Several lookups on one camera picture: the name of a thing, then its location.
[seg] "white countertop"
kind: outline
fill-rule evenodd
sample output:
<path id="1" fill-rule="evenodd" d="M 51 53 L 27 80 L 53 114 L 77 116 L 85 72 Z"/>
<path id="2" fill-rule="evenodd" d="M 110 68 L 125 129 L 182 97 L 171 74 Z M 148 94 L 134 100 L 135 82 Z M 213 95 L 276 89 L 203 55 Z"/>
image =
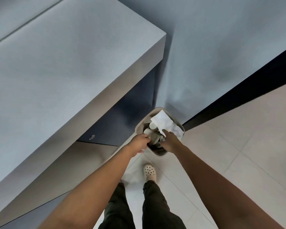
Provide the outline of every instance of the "white countertop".
<path id="1" fill-rule="evenodd" d="M 117 0 L 63 0 L 0 42 L 0 181 L 163 38 Z"/>

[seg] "dark green pants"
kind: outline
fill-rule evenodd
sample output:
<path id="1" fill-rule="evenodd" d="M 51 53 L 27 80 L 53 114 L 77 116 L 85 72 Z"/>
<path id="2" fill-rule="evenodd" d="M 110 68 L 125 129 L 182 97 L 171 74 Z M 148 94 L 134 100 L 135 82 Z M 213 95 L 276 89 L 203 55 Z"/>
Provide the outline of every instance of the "dark green pants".
<path id="1" fill-rule="evenodd" d="M 157 184 L 153 181 L 146 182 L 143 193 L 145 197 L 142 216 L 143 229 L 185 229 L 180 217 L 170 212 L 170 208 Z M 99 229 L 117 228 L 135 229 L 123 183 L 119 183 L 112 194 L 105 209 L 104 221 L 99 226 Z"/>

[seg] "forearm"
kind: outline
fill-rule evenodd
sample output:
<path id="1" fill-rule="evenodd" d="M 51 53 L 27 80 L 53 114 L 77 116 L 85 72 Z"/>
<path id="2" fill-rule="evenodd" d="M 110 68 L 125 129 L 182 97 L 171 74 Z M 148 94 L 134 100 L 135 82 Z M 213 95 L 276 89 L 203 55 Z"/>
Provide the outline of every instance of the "forearm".
<path id="1" fill-rule="evenodd" d="M 219 228 L 282 228 L 240 189 L 198 158 L 186 146 L 174 154 L 190 177 Z"/>
<path id="2" fill-rule="evenodd" d="M 124 146 L 74 188 L 39 229 L 93 228 L 130 161 L 128 149 Z"/>

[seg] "shoe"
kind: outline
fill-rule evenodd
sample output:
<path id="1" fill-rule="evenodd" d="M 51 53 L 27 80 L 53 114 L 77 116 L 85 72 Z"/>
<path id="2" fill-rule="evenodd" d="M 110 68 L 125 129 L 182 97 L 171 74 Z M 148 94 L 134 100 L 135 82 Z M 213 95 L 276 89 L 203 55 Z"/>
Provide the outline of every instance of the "shoe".
<path id="1" fill-rule="evenodd" d="M 143 168 L 143 173 L 145 177 L 145 182 L 154 181 L 157 183 L 157 175 L 155 168 L 150 164 L 145 164 Z"/>

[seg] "cabinet door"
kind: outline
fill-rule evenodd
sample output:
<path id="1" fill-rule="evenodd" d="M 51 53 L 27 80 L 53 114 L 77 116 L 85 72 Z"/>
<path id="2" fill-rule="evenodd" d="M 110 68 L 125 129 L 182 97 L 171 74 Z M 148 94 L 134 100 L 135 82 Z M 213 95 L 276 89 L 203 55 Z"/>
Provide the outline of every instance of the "cabinet door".
<path id="1" fill-rule="evenodd" d="M 136 125 L 153 109 L 157 66 L 126 93 L 78 141 L 122 145 Z"/>

